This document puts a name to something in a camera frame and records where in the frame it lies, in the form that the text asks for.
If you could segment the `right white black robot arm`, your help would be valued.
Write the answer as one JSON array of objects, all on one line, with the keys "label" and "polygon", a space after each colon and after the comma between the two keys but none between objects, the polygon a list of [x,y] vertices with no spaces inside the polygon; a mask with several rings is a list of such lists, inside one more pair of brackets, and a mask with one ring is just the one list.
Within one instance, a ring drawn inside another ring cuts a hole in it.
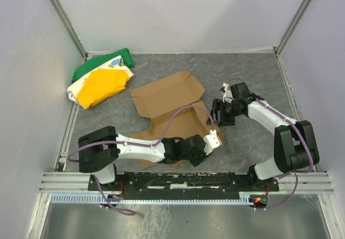
[{"label": "right white black robot arm", "polygon": [[282,114],[251,92],[243,81],[234,85],[224,82],[220,91],[223,97],[213,100],[207,124],[232,126],[237,116],[244,115],[261,124],[274,138],[273,156],[249,168],[250,183],[308,173],[319,163],[318,146],[309,121],[297,121]]}]

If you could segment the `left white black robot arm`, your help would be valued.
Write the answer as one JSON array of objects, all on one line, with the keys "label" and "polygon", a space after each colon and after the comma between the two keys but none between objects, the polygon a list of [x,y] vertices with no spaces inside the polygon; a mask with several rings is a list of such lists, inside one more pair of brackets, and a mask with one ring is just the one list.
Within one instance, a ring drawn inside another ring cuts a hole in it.
[{"label": "left white black robot arm", "polygon": [[123,136],[115,127],[107,126],[84,135],[78,140],[79,172],[91,173],[99,183],[115,181],[113,162],[117,159],[146,160],[156,164],[175,164],[189,161],[194,167],[202,163],[220,142],[215,130],[204,137],[170,137],[161,140],[143,140]]}]

